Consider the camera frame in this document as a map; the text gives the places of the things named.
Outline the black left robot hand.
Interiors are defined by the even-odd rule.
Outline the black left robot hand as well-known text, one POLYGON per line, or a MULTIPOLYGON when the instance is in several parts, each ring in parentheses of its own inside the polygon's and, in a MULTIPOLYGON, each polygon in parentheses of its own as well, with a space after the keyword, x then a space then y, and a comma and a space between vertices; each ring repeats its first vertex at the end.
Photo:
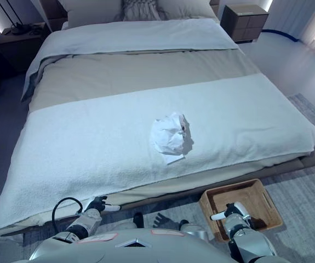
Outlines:
POLYGON ((106 203, 107 196, 100 196, 95 197, 86 207, 85 211, 89 209, 96 209, 99 212, 108 211, 108 212, 115 212, 120 211, 120 205, 111 205, 106 203))

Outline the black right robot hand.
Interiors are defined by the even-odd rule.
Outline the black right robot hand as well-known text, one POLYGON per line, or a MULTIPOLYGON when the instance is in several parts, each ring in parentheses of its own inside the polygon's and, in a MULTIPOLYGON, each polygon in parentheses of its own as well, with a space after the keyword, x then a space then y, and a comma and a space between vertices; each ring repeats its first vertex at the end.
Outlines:
POLYGON ((226 210, 213 214, 210 216, 210 220, 217 221, 222 220, 230 216, 231 214, 238 214, 244 220, 251 219, 249 212, 246 210, 245 206, 241 202, 227 203, 226 210))

